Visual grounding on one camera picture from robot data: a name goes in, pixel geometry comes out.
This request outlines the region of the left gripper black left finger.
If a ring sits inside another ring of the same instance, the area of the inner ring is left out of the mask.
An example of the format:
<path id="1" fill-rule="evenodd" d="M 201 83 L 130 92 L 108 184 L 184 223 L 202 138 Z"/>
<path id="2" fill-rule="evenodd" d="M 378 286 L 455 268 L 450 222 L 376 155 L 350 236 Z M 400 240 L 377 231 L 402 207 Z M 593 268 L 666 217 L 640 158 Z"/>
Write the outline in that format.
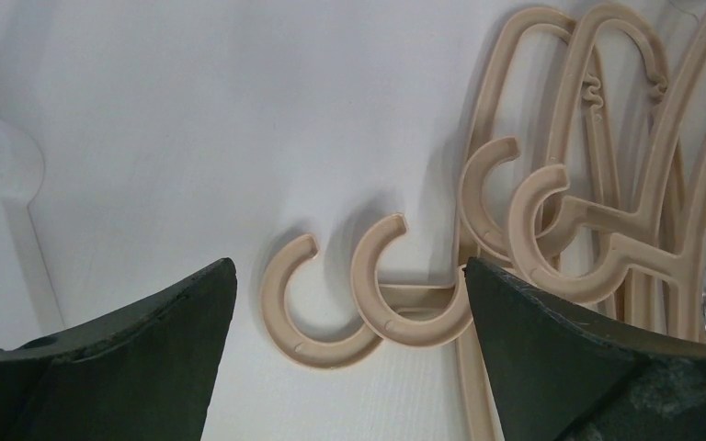
<path id="1" fill-rule="evenodd" d="M 142 300 L 0 349 L 0 440 L 198 440 L 237 297 L 219 259 Z"/>

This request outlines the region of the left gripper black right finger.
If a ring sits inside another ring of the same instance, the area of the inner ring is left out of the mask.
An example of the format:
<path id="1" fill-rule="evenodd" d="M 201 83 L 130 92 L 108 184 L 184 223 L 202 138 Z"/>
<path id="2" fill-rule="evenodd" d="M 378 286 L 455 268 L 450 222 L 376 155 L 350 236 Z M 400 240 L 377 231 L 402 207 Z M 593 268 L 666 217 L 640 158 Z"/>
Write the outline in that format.
<path id="1" fill-rule="evenodd" d="M 507 440 L 706 440 L 706 345 L 645 331 L 473 258 L 473 323 Z"/>

